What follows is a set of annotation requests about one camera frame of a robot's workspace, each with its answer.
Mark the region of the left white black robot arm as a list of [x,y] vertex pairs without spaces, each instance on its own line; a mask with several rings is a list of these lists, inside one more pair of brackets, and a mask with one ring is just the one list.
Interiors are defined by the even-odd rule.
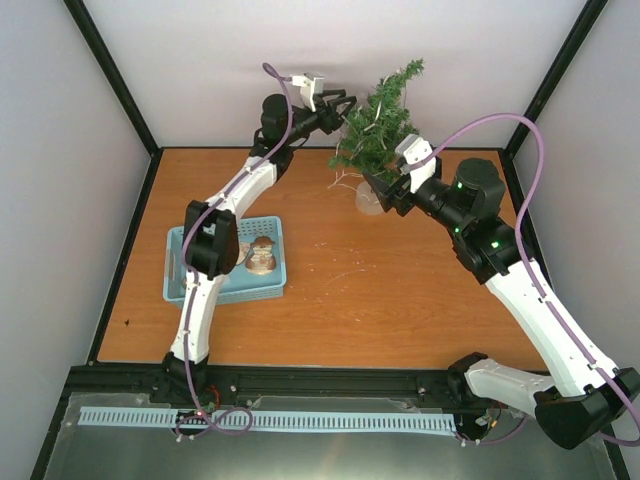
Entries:
[[315,94],[313,101],[313,108],[297,107],[286,94],[266,97],[260,127],[240,170],[218,193],[186,208],[181,250],[185,299],[178,331],[162,362],[174,392],[186,402],[201,400],[208,390],[210,329],[219,292],[239,257],[240,219],[283,177],[297,143],[317,130],[327,135],[340,130],[357,99],[331,89]]

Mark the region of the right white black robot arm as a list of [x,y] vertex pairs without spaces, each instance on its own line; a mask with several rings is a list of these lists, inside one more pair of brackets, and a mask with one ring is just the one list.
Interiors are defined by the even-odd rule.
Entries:
[[435,158],[422,168],[417,190],[409,174],[391,185],[364,177],[384,210],[405,215],[418,207],[446,229],[457,260],[507,308],[548,369],[537,375],[469,354],[448,369],[456,404],[485,398],[513,407],[567,450],[625,412],[639,394],[638,372],[618,368],[586,338],[541,278],[538,263],[518,250],[517,231],[499,216],[505,185],[491,161],[462,160],[446,184]]

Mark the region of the snowman ornament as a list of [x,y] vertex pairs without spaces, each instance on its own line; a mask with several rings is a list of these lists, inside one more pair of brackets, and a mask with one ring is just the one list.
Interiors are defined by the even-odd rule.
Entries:
[[269,275],[275,270],[274,245],[275,241],[268,236],[259,236],[250,244],[250,251],[245,261],[245,267],[249,273]]

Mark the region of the blue plastic basket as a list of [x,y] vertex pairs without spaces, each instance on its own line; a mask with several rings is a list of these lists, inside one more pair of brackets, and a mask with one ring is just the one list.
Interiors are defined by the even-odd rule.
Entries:
[[[222,305],[281,297],[287,272],[280,218],[263,216],[242,219],[238,226],[238,235],[239,243],[252,243],[259,236],[268,236],[274,240],[273,254],[276,259],[276,268],[269,275],[254,275],[248,272],[245,262],[241,265],[236,264],[221,288],[217,303]],[[163,298],[177,308],[183,306],[186,294],[186,269],[181,261],[182,241],[181,226],[168,231]]]

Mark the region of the beige wooden heart ornament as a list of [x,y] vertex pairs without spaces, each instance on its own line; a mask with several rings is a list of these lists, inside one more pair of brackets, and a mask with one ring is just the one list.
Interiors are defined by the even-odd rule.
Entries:
[[245,262],[245,259],[247,257],[247,255],[249,254],[251,250],[251,243],[250,242],[240,242],[239,243],[239,254],[238,254],[238,258],[236,261],[237,265],[241,265]]

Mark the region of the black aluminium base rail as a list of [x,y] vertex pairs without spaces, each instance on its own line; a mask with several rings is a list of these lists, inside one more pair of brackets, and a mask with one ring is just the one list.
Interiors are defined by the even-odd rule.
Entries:
[[[210,365],[195,383],[198,398],[240,406],[264,397],[380,398],[445,412],[483,411],[504,401],[458,403],[445,370],[249,367]],[[154,403],[193,406],[187,380],[156,364],[99,363],[73,367],[63,394],[142,393]]]

